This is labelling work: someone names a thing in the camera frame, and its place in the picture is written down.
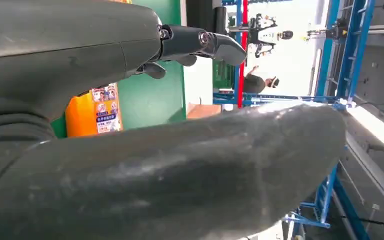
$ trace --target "blue metal frame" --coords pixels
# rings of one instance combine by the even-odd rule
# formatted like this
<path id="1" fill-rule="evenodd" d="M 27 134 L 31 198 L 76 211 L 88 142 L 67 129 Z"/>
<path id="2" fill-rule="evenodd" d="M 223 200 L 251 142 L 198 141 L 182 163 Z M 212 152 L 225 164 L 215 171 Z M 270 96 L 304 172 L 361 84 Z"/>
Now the blue metal frame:
<path id="1" fill-rule="evenodd" d="M 329 12 L 326 27 L 332 26 L 338 18 L 340 0 L 330 0 Z M 323 45 L 323 51 L 320 58 L 320 68 L 318 71 L 317 86 L 315 95 L 323 96 L 325 94 L 326 81 L 328 79 L 328 71 L 331 63 L 331 53 L 334 41 L 326 39 Z"/>
<path id="2" fill-rule="evenodd" d="M 237 6 L 236 24 L 240 26 L 242 24 L 242 0 L 237 0 L 235 3 Z M 339 8 L 340 0 L 330 0 L 327 27 L 332 26 L 336 21 L 338 17 Z M 342 10 L 350 8 L 351 6 L 344 6 Z M 375 0 L 354 0 L 352 4 L 351 18 L 348 26 L 349 30 L 347 38 L 345 40 L 344 55 L 342 57 L 339 79 L 337 81 L 338 89 L 336 96 L 323 96 L 325 94 L 333 46 L 333 40 L 326 39 L 324 42 L 319 68 L 319 75 L 317 79 L 317 88 L 315 94 L 316 96 L 285 96 L 243 93 L 243 106 L 255 106 L 276 101 L 299 100 L 305 102 L 310 101 L 328 103 L 336 109 L 345 109 L 346 106 L 340 104 L 339 99 L 347 98 L 348 103 L 353 100 L 358 83 L 358 78 L 360 76 L 365 45 L 374 8 Z M 241 42 L 240 33 L 237 33 L 236 40 L 239 43 Z M 238 86 L 238 67 L 235 68 L 234 82 L 235 86 Z M 236 104 L 237 99 L 237 92 L 213 94 L 214 104 Z M 316 191 L 314 202 L 302 202 L 299 206 L 300 208 L 314 209 L 314 215 L 316 218 L 315 220 L 301 216 L 300 208 L 297 208 L 296 212 L 292 212 L 293 217 L 287 216 L 283 220 L 294 222 L 298 226 L 300 224 L 305 224 L 322 228 L 330 228 L 331 225 L 327 223 L 327 217 L 329 214 L 329 207 L 331 203 L 332 194 L 335 191 L 341 205 L 343 206 L 345 215 L 348 218 L 355 235 L 360 240 L 369 240 L 369 237 L 365 229 L 363 228 L 363 225 L 359 220 L 358 215 L 354 210 L 350 200 L 348 199 L 344 188 L 342 187 L 340 181 L 336 180 L 337 170 L 338 166 L 335 166 L 329 176 L 327 176 L 327 178 L 319 186 Z"/>
<path id="3" fill-rule="evenodd" d="M 275 3 L 275 2 L 286 2 L 292 0 L 249 0 L 249 4 L 258 4 L 258 3 Z M 223 0 L 223 6 L 232 6 L 237 4 L 237 0 Z"/>
<path id="4" fill-rule="evenodd" d="M 337 97 L 352 102 L 362 68 L 375 0 L 354 0 L 338 78 Z"/>
<path id="5" fill-rule="evenodd" d="M 236 1 L 236 26 L 241 26 L 242 25 L 242 0 L 237 0 Z M 236 33 L 236 42 L 238 42 L 239 44 L 241 44 L 241 40 L 242 40 L 242 35 L 240 32 L 237 32 Z M 239 66 L 235 66 L 234 67 L 234 71 L 233 71 L 233 76 L 234 76 L 234 86 L 235 86 L 235 89 L 238 89 L 238 86 L 239 86 Z M 235 99 L 238 99 L 238 91 L 234 91 L 234 98 Z"/>
<path id="6" fill-rule="evenodd" d="M 356 210 L 353 207 L 350 199 L 345 192 L 344 187 L 342 186 L 340 181 L 336 181 L 334 184 L 334 191 L 336 196 L 338 197 L 340 204 L 342 205 L 345 217 L 347 218 L 349 224 L 351 225 L 352 230 L 354 231 L 355 236 L 359 240 L 369 240 L 369 236 L 359 219 L 359 216 L 356 213 Z"/>

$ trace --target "joint screw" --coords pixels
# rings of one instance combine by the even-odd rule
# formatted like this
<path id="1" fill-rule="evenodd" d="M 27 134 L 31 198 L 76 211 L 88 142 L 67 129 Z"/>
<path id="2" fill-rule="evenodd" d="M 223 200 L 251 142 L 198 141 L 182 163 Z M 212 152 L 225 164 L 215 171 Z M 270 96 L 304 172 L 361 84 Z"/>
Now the joint screw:
<path id="1" fill-rule="evenodd" d="M 364 78 L 362 81 L 360 80 L 360 81 L 358 81 L 358 82 L 359 82 L 359 83 L 364 83 L 364 84 L 366 84 L 368 81 L 369 81 L 369 78 L 366 77 L 366 78 Z"/>
<path id="2" fill-rule="evenodd" d="M 375 5 L 374 7 L 377 8 L 377 9 L 384 9 L 384 4 L 382 4 L 382 5 Z"/>
<path id="3" fill-rule="evenodd" d="M 206 45 L 208 44 L 210 41 L 210 38 L 208 36 L 208 33 L 206 32 L 200 32 L 199 33 L 199 42 L 202 44 L 202 45 Z"/>
<path id="4" fill-rule="evenodd" d="M 170 39 L 170 33 L 168 30 L 166 29 L 161 29 L 159 31 L 159 37 L 163 40 L 167 40 L 167 39 Z"/>

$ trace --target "robotic finger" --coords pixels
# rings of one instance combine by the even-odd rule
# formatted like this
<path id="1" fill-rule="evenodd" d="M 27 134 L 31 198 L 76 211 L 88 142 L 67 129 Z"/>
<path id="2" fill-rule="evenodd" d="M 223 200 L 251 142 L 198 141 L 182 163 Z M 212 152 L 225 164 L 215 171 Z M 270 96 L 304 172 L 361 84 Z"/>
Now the robotic finger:
<path id="1" fill-rule="evenodd" d="M 224 61 L 229 65 L 240 65 L 247 57 L 247 52 L 231 37 L 206 32 L 200 28 L 179 25 L 162 25 L 160 27 L 161 51 L 151 59 L 156 61 L 177 61 L 190 67 L 197 61 L 197 56 Z M 146 73 L 162 78 L 165 69 L 155 63 L 145 63 L 135 74 Z"/>

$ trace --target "orange container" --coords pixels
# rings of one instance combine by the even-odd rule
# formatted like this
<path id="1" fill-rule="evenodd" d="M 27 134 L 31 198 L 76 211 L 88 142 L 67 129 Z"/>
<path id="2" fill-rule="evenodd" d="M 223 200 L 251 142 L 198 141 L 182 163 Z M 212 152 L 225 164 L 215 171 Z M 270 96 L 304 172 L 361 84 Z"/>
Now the orange container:
<path id="1" fill-rule="evenodd" d="M 121 131 L 117 84 L 93 88 L 83 96 L 73 97 L 65 110 L 65 122 L 68 137 Z"/>

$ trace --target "dark shirt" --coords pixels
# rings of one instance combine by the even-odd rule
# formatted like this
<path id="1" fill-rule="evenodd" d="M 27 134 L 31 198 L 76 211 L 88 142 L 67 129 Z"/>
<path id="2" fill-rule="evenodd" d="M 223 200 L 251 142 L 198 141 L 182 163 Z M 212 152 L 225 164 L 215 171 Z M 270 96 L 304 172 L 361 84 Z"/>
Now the dark shirt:
<path id="1" fill-rule="evenodd" d="M 259 76 L 248 74 L 243 79 L 243 92 L 249 94 L 259 94 L 266 87 L 266 82 Z"/>

